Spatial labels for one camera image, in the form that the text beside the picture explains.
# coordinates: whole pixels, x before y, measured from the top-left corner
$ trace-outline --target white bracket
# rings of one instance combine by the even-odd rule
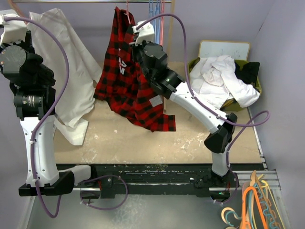
[[[154,41],[154,29],[153,25],[149,23],[143,25],[140,29],[136,29],[139,25],[141,25],[145,21],[139,21],[138,25],[132,27],[133,33],[139,33],[137,40],[135,41],[135,46],[142,44],[143,41],[147,43]]]
[[[23,21],[6,22],[4,17],[19,17],[15,13],[7,13],[8,10],[0,11],[0,25],[4,26],[4,32],[1,35],[0,45],[3,43],[12,44],[14,42],[25,41],[27,26]]]

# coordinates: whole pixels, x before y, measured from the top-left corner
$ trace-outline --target red plaid shirt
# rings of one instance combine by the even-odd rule
[[[110,42],[105,54],[101,79],[94,98],[105,100],[114,112],[131,123],[151,131],[175,131],[174,115],[163,114],[163,105],[152,106],[150,99],[158,96],[148,85],[140,65],[132,61],[132,26],[134,18],[125,10],[115,8]]]

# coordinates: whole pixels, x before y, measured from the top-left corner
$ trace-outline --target black garment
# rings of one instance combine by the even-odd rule
[[[236,78],[242,80],[245,84],[256,85],[259,62],[249,62],[243,66],[243,69],[240,70],[240,66],[235,62],[235,75]]]

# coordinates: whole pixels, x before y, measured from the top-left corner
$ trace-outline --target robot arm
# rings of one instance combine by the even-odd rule
[[[57,170],[53,145],[55,110],[42,123],[35,136],[34,166],[38,180],[33,179],[31,134],[55,101],[55,89],[52,88],[55,85],[54,73],[42,64],[43,58],[35,54],[31,32],[27,31],[24,22],[5,22],[0,12],[0,25],[4,26],[0,41],[0,71],[10,81],[27,150],[27,180],[19,188],[19,195],[37,195],[37,184],[45,195],[70,193],[74,185],[90,178],[91,167],[83,165]]]
[[[235,128],[219,119],[219,116],[234,123],[237,122],[237,116],[233,113],[227,115],[195,93],[197,98],[203,104],[215,110],[218,116],[200,106],[192,97],[184,79],[167,67],[167,54],[163,51],[162,46],[153,43],[153,26],[147,23],[139,30],[136,27],[133,27],[134,42],[130,44],[133,60],[140,64],[145,78],[157,94],[182,106],[208,129],[210,135],[204,141],[204,144],[212,152],[212,171],[218,176],[225,176],[228,172],[226,151]]]

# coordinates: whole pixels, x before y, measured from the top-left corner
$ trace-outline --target purple wall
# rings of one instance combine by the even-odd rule
[[[278,172],[292,228],[304,228],[305,1],[277,1],[253,44],[250,60],[261,63],[262,97],[253,113],[268,109],[258,127],[269,169]]]

